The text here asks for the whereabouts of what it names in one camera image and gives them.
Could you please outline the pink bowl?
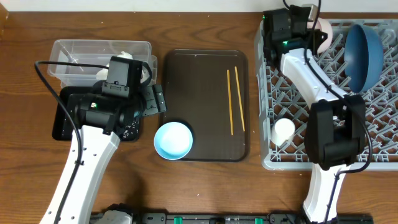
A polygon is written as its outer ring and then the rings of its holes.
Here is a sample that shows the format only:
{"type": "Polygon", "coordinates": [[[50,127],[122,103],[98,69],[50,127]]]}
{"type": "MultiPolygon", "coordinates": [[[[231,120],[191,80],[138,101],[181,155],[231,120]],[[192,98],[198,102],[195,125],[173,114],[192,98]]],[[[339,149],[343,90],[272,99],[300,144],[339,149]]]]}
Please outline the pink bowl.
{"type": "Polygon", "coordinates": [[[326,19],[318,18],[312,32],[313,24],[314,22],[307,22],[307,30],[310,36],[305,42],[305,47],[310,49],[313,54],[320,54],[331,45],[333,31],[331,24],[326,19]]]}

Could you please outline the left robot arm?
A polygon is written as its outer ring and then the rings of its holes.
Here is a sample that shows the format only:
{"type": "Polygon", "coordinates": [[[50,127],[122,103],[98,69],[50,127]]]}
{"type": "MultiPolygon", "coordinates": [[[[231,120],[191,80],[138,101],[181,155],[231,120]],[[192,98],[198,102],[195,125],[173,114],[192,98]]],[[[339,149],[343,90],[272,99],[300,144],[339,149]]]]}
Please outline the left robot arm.
{"type": "Polygon", "coordinates": [[[126,132],[167,107],[160,85],[151,85],[147,62],[112,56],[105,80],[67,102],[35,70],[65,113],[74,133],[69,155],[42,223],[88,223],[106,167],[126,132]]]}

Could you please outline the white napkin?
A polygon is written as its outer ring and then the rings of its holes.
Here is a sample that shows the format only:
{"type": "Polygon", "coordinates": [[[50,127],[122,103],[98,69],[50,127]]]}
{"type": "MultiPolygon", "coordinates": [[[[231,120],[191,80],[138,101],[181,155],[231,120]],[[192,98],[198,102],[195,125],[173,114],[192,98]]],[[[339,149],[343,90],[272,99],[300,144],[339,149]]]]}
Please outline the white napkin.
{"type": "MultiPolygon", "coordinates": [[[[127,59],[133,59],[132,55],[122,51],[121,54],[118,55],[118,57],[121,58],[127,58],[127,59]]],[[[101,69],[97,74],[96,74],[96,79],[97,80],[106,80],[108,76],[108,69],[101,69]]],[[[142,69],[142,75],[141,75],[141,83],[144,83],[147,79],[149,78],[149,72],[146,68],[142,69]]]]}

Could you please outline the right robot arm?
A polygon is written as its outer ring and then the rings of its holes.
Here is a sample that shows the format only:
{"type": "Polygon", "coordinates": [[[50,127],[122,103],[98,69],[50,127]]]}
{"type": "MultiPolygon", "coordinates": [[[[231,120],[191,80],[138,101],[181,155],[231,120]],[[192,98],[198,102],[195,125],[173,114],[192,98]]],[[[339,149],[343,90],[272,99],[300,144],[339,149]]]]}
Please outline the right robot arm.
{"type": "Polygon", "coordinates": [[[328,34],[316,27],[319,8],[295,6],[263,15],[263,53],[298,89],[309,107],[304,147],[313,164],[303,203],[307,223],[338,223],[336,203],[346,174],[369,136],[365,102],[331,81],[314,59],[328,34]]]}

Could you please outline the white cup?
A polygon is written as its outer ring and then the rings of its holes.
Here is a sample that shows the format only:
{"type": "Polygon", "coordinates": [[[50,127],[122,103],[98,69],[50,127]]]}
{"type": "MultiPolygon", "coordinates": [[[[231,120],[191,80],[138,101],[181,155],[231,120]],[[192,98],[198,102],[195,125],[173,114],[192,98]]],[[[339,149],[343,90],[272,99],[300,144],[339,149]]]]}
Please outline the white cup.
{"type": "Polygon", "coordinates": [[[291,142],[295,134],[294,122],[287,118],[278,119],[271,129],[271,141],[276,146],[291,142]]]}

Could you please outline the dark blue plate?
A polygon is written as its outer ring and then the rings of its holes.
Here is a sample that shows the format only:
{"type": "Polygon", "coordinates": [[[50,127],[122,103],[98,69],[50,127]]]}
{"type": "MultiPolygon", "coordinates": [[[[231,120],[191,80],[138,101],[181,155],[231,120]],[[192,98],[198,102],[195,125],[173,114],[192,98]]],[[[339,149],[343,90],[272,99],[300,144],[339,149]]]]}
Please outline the dark blue plate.
{"type": "Polygon", "coordinates": [[[381,38],[369,26],[353,25],[345,41],[345,75],[354,93],[371,89],[380,79],[384,64],[381,38]]]}

